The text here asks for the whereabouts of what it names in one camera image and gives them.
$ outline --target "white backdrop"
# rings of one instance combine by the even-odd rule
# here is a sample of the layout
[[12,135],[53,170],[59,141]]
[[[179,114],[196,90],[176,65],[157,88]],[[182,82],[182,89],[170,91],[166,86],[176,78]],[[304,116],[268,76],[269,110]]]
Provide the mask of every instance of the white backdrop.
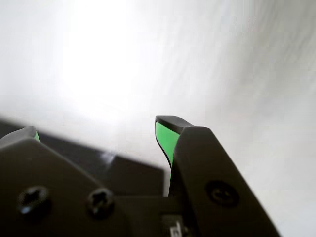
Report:
[[282,235],[316,236],[316,2],[0,0],[0,115],[168,171],[210,127]]

